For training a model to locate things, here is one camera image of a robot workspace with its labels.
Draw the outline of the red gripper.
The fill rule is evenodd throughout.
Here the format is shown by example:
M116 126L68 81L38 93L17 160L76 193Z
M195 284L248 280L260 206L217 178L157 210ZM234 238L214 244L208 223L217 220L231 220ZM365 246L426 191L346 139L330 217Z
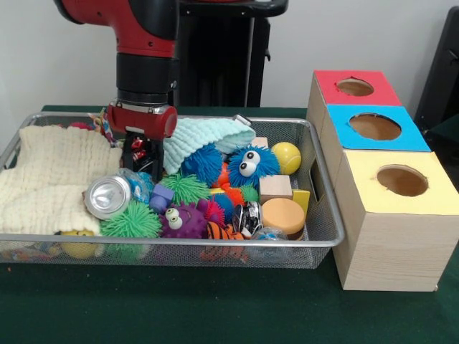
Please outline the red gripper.
M144 134L149 140L151 163L148 172L153 180L163 178L164 138L172 136L178 120L176 108L170 105L145 107L111 103L108 106L108 121L117 133L127 133L123 143L123 167L136 171L136 154L141 150L141 139L135 134Z

